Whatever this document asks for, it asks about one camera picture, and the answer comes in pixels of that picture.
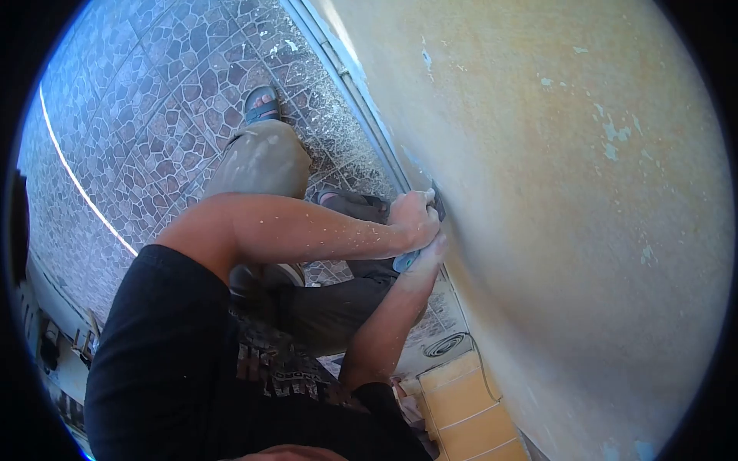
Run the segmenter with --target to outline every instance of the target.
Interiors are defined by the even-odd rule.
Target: tile grout
[[[449,452],[446,451],[446,444],[444,443],[443,437],[441,437],[441,430],[438,428],[438,425],[435,423],[435,417],[433,416],[433,410],[430,409],[430,405],[428,405],[428,399],[425,395],[425,389],[423,389],[423,384],[420,383],[420,380],[418,379],[418,383],[420,384],[420,393],[423,396],[423,401],[425,402],[425,407],[428,409],[428,414],[430,415],[430,419],[433,422],[433,427],[435,427],[435,433],[438,436],[438,444],[441,446],[441,452],[446,455],[446,459],[449,459]]]
[[[471,457],[471,458],[466,458],[466,459],[465,459],[464,461],[471,461],[471,460],[476,460],[476,459],[477,459],[478,457],[482,456],[483,454],[488,454],[488,453],[490,453],[490,452],[492,452],[492,451],[494,451],[494,450],[497,450],[498,448],[501,448],[501,447],[503,447],[503,446],[507,445],[507,444],[508,444],[508,443],[510,443],[510,442],[514,442],[515,440],[517,440],[517,438],[516,438],[516,437],[513,437],[513,438],[511,438],[510,440],[508,440],[507,442],[501,443],[501,444],[499,444],[498,446],[496,446],[496,447],[494,447],[494,448],[490,448],[490,449],[489,449],[489,450],[487,450],[487,451],[483,451],[483,452],[481,452],[481,453],[479,453],[479,454],[476,454],[476,455],[474,455],[474,456],[473,456],[473,457]]]
[[[497,406],[497,405],[499,405],[499,404],[500,404],[500,402],[495,402],[495,403],[493,403],[493,404],[492,404],[491,406],[488,406],[487,408],[485,408],[484,410],[482,410],[482,411],[480,411],[480,412],[476,412],[476,413],[474,413],[473,415],[471,415],[471,416],[467,416],[467,417],[465,417],[465,418],[464,418],[464,419],[462,419],[462,420],[458,420],[458,421],[456,421],[455,423],[451,423],[451,424],[449,424],[448,426],[444,426],[444,427],[438,428],[438,431],[440,432],[440,431],[442,431],[442,430],[444,430],[444,429],[448,429],[449,427],[453,427],[453,426],[456,426],[457,424],[463,423],[464,421],[470,420],[470,419],[472,419],[472,418],[473,418],[473,417],[475,417],[475,416],[479,416],[479,415],[481,415],[482,413],[486,412],[487,410],[493,409],[494,407],[496,407],[496,406]]]
[[[433,389],[431,389],[431,390],[430,390],[430,391],[428,391],[428,392],[435,392],[435,391],[439,390],[439,389],[440,389],[441,387],[443,387],[443,386],[446,386],[447,384],[451,384],[452,382],[454,382],[454,381],[457,381],[457,380],[459,380],[459,379],[462,379],[463,377],[465,377],[465,376],[467,376],[467,375],[471,375],[471,374],[472,374],[473,372],[475,372],[475,371],[479,370],[480,368],[481,368],[481,367],[475,367],[474,369],[472,369],[472,370],[470,370],[470,371],[468,371],[468,372],[465,372],[465,373],[464,373],[463,375],[459,375],[459,376],[457,376],[456,378],[453,378],[453,379],[451,379],[451,380],[449,380],[449,381],[447,381],[447,382],[445,382],[445,383],[443,383],[443,384],[440,384],[440,385],[438,385],[438,386],[434,387]]]

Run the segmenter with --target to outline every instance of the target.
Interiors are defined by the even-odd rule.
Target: khaki pants
[[[286,123],[256,122],[234,135],[225,159],[205,190],[218,193],[272,194],[303,199],[308,184],[310,156]],[[340,196],[327,208],[364,221],[377,219],[376,209],[351,204]],[[346,350],[348,342],[376,310],[399,275],[392,260],[348,261],[354,279],[335,285],[306,288],[290,283],[263,286],[252,280],[236,307],[282,330],[308,347],[315,356]]]

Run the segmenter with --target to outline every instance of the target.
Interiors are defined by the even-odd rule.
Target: white paint speck
[[[297,50],[299,50],[299,48],[297,48],[297,45],[295,45],[295,44],[294,44],[294,41],[292,41],[292,40],[285,40],[285,41],[284,41],[284,43],[288,44],[288,45],[289,45],[289,48],[290,48],[290,49],[291,49],[292,51],[297,51]]]

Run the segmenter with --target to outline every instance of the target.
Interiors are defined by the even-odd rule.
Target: wall tile
[[[497,447],[489,453],[485,453],[474,461],[528,461],[523,446],[519,440],[513,440],[501,447]]]
[[[420,375],[420,382],[425,392],[430,392],[449,381],[471,373],[479,368],[477,351],[471,350],[455,360]]]
[[[515,426],[501,404],[439,431],[450,461],[482,454],[517,437]]]
[[[435,423],[441,429],[495,404],[487,394],[480,370],[426,392],[425,396]]]

